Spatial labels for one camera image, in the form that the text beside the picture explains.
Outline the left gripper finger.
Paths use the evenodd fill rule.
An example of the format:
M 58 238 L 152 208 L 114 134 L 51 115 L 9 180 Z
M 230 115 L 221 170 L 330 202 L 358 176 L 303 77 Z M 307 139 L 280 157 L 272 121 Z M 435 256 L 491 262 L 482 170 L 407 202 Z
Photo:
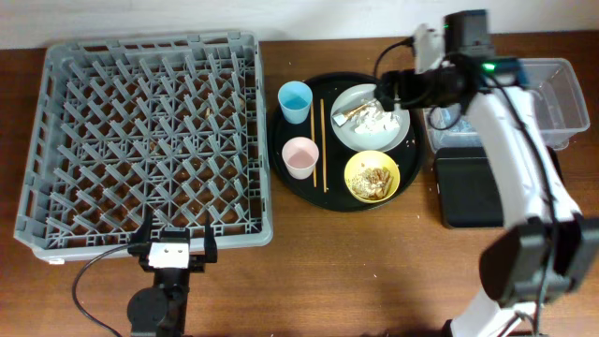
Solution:
M 204 260 L 206 262 L 217 261 L 217 243 L 211 223 L 210 214 L 207 212 L 204 221 Z
M 153 212 L 147 211 L 145 213 L 143 223 L 138 230 L 138 243 L 148 242 L 151 238 L 153 222 Z

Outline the yellow bowl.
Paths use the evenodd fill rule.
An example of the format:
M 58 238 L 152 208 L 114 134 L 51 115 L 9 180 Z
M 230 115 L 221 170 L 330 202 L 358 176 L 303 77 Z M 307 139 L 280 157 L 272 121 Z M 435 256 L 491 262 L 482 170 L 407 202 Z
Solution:
M 393 177 L 392 184 L 387 195 L 380 200 L 368 200 L 355 195 L 350 189 L 350 180 L 363 169 L 367 168 L 387 168 Z M 354 154 L 346 163 L 344 168 L 344 182 L 350 194 L 358 201 L 364 203 L 381 203 L 390 199 L 398 190 L 401 183 L 401 174 L 399 166 L 387 154 L 378 151 L 362 151 Z

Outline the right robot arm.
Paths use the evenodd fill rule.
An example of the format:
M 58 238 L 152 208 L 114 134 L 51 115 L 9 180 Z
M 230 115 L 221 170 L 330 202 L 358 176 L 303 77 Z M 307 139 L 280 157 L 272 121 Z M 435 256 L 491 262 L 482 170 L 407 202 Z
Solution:
M 483 9 L 449 14 L 442 30 L 421 24 L 404 40 L 415 65 L 376 73 L 385 110 L 459 105 L 476 130 L 496 182 L 504 235 L 479 259 L 480 291 L 445 336 L 506 336 L 576 291 L 598 254 L 598 222 L 583 216 L 559 177 L 534 119 L 519 59 L 500 57 Z

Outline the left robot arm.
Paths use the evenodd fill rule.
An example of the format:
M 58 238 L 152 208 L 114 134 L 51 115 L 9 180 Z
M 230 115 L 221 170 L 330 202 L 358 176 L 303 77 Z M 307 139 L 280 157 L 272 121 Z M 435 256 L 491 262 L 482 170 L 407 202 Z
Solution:
M 157 239 L 151 237 L 151 214 L 132 235 L 127 253 L 153 274 L 153 285 L 138 291 L 127 304 L 127 318 L 133 336 L 183 336 L 193 273 L 203 273 L 218 260 L 216 239 L 209 219 L 204 229 L 204 253 L 190 253 L 191 231 L 184 227 L 164 229 Z

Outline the white paper napkin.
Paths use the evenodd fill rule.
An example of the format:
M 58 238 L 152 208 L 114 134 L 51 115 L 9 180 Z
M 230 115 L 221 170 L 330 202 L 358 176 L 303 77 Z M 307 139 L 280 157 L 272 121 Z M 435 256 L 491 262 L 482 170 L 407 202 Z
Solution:
M 376 135 L 400 127 L 397 117 L 375 102 L 362 106 L 351 118 L 351 122 L 355 125 L 354 132 L 360 135 Z

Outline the pink plastic cup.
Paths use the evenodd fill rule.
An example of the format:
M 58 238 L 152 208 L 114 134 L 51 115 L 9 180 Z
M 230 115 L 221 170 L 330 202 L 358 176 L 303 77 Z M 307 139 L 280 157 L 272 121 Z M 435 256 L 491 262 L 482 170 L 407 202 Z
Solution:
M 304 180 L 309 178 L 314 169 L 314 160 L 319 159 L 320 151 L 311 139 L 295 137 L 287 141 L 282 149 L 282 158 L 292 178 Z

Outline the grey round plate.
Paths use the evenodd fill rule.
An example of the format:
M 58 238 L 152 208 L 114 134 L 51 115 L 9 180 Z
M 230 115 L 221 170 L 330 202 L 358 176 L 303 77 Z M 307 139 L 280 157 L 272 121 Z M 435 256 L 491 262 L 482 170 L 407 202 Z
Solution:
M 374 98 L 375 85 L 359 84 L 342 92 L 334 101 L 331 108 L 331 116 L 337 112 L 344 112 L 355 108 L 366 101 L 374 99 L 375 103 L 381 104 Z M 388 152 L 397 147 L 407 136 L 410 128 L 410 116 L 407 110 L 401 110 L 396 106 L 392 112 L 400 122 L 398 129 L 382 132 L 376 135 L 360 135 L 354 132 L 355 125 L 351 120 L 347 121 L 343 126 L 337 126 L 330 117 L 332 129 L 337 138 L 343 145 L 351 150 L 361 151 L 380 151 Z

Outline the food scraps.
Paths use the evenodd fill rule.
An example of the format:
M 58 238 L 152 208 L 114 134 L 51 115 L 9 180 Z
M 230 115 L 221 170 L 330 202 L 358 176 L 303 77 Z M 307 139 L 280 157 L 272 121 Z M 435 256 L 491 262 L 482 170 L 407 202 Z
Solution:
M 380 200 L 387 195 L 392 180 L 387 168 L 365 168 L 350 180 L 350 189 L 360 198 Z

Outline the light blue plastic cup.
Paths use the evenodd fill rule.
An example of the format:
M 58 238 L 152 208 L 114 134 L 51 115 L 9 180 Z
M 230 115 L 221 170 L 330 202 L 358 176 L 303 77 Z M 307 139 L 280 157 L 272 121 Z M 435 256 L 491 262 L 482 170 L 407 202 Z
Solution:
M 313 92 L 303 81 L 289 81 L 278 91 L 278 102 L 284 118 L 293 125 L 303 123 L 313 102 Z

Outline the gold foil wrapper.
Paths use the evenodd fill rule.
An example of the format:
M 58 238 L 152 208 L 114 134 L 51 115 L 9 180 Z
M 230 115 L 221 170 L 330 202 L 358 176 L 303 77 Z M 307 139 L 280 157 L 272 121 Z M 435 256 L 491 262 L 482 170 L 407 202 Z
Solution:
M 372 106 L 373 104 L 374 104 L 374 99 L 370 100 L 370 101 L 366 101 L 363 104 L 361 104 L 355 108 L 352 108 L 350 110 L 347 110 L 344 112 L 337 112 L 336 114 L 332 115 L 331 118 L 337 126 L 343 126 L 347 121 L 351 120 L 356 114 L 359 114 L 360 112 L 362 112 L 366 108 Z

